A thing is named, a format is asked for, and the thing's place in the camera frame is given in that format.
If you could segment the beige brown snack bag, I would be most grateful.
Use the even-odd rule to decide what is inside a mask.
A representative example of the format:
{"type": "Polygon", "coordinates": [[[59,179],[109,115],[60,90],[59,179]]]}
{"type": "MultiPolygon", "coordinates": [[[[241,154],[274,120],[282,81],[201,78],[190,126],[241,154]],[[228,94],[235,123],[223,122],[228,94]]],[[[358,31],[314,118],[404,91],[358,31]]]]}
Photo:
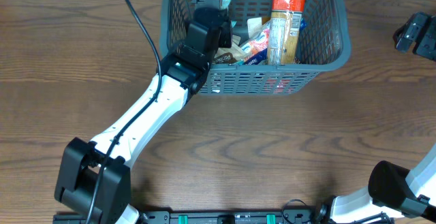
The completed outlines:
{"type": "Polygon", "coordinates": [[[231,47],[219,48],[213,64],[233,64],[246,58],[248,54],[239,46],[240,40],[241,37],[233,35],[231,47]]]}

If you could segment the beige nut snack bag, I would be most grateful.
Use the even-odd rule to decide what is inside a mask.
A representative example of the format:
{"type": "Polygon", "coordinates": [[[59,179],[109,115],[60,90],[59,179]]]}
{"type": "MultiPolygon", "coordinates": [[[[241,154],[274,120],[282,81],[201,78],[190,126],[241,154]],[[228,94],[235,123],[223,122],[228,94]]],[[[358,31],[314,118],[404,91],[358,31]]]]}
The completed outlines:
{"type": "Polygon", "coordinates": [[[270,20],[270,16],[257,17],[257,18],[249,18],[247,20],[247,32],[249,38],[256,35],[259,31],[262,30],[262,26],[270,20]]]}

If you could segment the blue tissue multipack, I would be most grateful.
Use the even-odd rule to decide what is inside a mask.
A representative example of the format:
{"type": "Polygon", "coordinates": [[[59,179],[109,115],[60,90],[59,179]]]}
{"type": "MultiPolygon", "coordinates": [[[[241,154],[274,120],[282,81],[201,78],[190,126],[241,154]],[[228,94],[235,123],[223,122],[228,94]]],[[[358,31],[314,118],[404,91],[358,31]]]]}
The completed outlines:
{"type": "MultiPolygon", "coordinates": [[[[301,21],[300,31],[307,26],[304,19],[301,21]]],[[[246,58],[239,61],[241,65],[267,64],[267,47],[270,33],[270,21],[262,26],[262,30],[256,35],[242,43],[240,47],[248,54],[246,58]]],[[[296,56],[293,64],[299,64],[300,60],[296,56]]]]}

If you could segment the grey plastic basket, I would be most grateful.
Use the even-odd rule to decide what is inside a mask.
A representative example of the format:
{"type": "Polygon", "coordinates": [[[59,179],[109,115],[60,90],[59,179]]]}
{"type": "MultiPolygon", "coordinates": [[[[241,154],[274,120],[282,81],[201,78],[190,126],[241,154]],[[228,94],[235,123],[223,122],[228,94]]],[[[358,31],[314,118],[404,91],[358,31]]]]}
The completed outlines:
{"type": "MultiPolygon", "coordinates": [[[[249,38],[247,21],[268,16],[273,0],[232,0],[229,15],[236,23],[233,33],[242,41],[249,38]]],[[[185,23],[194,6],[187,0],[163,0],[161,6],[162,55],[185,39],[185,23]]],[[[291,65],[213,65],[202,94],[292,94],[320,72],[343,66],[351,55],[347,15],[343,0],[306,0],[296,49],[297,64],[291,65]]]]}

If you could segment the orange tan cracker package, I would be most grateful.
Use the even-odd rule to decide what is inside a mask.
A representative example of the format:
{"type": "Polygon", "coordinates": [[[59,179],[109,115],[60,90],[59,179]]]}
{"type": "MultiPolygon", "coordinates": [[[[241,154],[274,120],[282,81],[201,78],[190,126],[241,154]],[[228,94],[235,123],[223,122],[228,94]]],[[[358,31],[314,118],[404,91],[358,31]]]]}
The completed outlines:
{"type": "Polygon", "coordinates": [[[268,37],[269,65],[294,63],[305,0],[273,0],[268,37]]]}

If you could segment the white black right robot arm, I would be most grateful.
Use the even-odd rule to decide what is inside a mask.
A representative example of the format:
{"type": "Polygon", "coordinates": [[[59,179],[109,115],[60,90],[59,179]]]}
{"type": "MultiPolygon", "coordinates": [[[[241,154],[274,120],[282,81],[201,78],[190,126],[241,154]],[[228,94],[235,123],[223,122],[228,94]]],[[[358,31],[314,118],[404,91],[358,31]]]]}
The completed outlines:
{"type": "MultiPolygon", "coordinates": [[[[394,34],[395,48],[435,60],[435,17],[416,12],[394,34]]],[[[322,204],[311,223],[394,223],[421,217],[435,222],[435,147],[411,170],[380,161],[367,186],[332,197],[322,204]]]]}

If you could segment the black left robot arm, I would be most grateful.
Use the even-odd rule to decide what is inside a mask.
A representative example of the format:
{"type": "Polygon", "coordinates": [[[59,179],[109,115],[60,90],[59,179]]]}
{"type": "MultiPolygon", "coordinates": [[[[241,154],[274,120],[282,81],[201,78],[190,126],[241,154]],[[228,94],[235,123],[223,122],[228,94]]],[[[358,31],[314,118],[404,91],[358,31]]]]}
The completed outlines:
{"type": "Polygon", "coordinates": [[[158,63],[134,105],[89,142],[74,138],[63,152],[54,198],[78,213],[73,223],[137,223],[130,204],[131,169],[161,126],[204,86],[213,59],[232,43],[225,10],[199,7],[187,37],[158,63]]]}

